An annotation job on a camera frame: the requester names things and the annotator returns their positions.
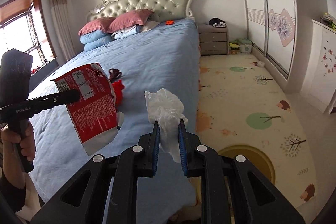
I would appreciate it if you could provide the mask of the black sleeve forearm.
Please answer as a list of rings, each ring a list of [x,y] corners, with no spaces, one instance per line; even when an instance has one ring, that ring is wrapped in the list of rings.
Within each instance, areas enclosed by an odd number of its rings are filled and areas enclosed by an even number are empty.
[[[16,156],[5,157],[1,176],[1,192],[13,212],[25,205],[26,182],[20,160]]]

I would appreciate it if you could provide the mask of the person's left hand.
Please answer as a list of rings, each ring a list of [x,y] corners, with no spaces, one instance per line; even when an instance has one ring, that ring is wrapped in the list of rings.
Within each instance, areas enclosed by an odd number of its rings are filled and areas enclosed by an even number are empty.
[[[33,161],[35,158],[36,147],[34,139],[34,129],[30,122],[23,135],[11,131],[8,126],[1,129],[1,139],[3,144],[18,144],[21,148],[21,155],[27,158],[28,161]]]

